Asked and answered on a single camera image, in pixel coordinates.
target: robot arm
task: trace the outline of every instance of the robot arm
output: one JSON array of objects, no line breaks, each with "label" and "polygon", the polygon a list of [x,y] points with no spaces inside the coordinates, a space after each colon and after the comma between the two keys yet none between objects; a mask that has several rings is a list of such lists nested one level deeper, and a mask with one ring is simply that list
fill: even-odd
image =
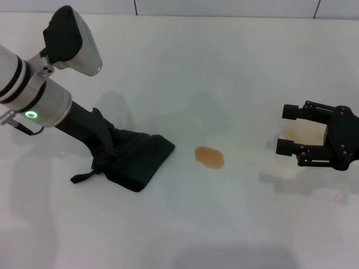
[{"label": "robot arm", "polygon": [[73,183],[104,173],[110,181],[139,192],[173,151],[174,144],[160,135],[116,129],[98,109],[87,111],[49,78],[54,67],[70,67],[88,76],[94,76],[102,67],[91,31],[72,7],[64,6],[53,15],[44,39],[45,49],[28,61],[0,46],[0,104],[9,108],[0,117],[0,124],[37,135],[39,132],[14,120],[20,114],[43,128],[56,127],[84,143],[94,157],[93,171],[73,177]]},{"label": "robot arm", "polygon": [[307,119],[327,126],[323,146],[300,145],[278,139],[277,154],[296,155],[299,166],[332,167],[344,171],[351,162],[359,159],[359,118],[349,107],[307,101],[302,108],[285,105],[282,118]]}]

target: white table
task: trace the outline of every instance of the white table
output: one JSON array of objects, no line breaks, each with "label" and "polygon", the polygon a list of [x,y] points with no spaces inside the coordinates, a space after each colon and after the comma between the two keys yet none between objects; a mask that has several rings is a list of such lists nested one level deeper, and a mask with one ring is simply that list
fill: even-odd
[{"label": "white table", "polygon": [[[51,14],[0,14],[28,59]],[[0,268],[337,269],[359,266],[359,168],[275,156],[284,104],[359,114],[359,22],[85,15],[95,77],[52,77],[118,128],[176,144],[140,193],[90,171],[87,148],[46,129],[0,130]],[[224,154],[211,170],[194,149]]]}]

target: black band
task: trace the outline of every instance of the black band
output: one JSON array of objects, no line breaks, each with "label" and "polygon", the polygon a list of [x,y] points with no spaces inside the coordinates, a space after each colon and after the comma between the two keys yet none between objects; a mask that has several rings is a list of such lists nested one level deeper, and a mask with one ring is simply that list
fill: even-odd
[{"label": "black band", "polygon": [[20,109],[18,111],[15,111],[15,112],[23,113],[23,112],[26,112],[26,111],[30,110],[31,108],[33,108],[33,106],[36,105],[38,103],[38,101],[41,99],[41,97],[43,96],[45,89],[46,89],[46,81],[40,87],[40,90],[36,94],[35,98],[26,107],[24,107],[23,109]]},{"label": "black band", "polygon": [[17,67],[15,74],[13,74],[11,81],[6,85],[6,87],[0,91],[0,97],[3,97],[6,93],[8,93],[11,90],[11,88],[14,86],[16,81],[19,79],[22,69],[22,60],[20,59],[19,56],[16,57],[17,57]]},{"label": "black band", "polygon": [[8,104],[8,103],[14,101],[22,93],[22,91],[26,87],[27,83],[29,83],[29,80],[30,80],[30,66],[28,63],[25,62],[25,77],[24,77],[23,81],[21,82],[19,88],[17,88],[17,90],[12,95],[10,95],[8,98],[0,101],[0,104]]}]

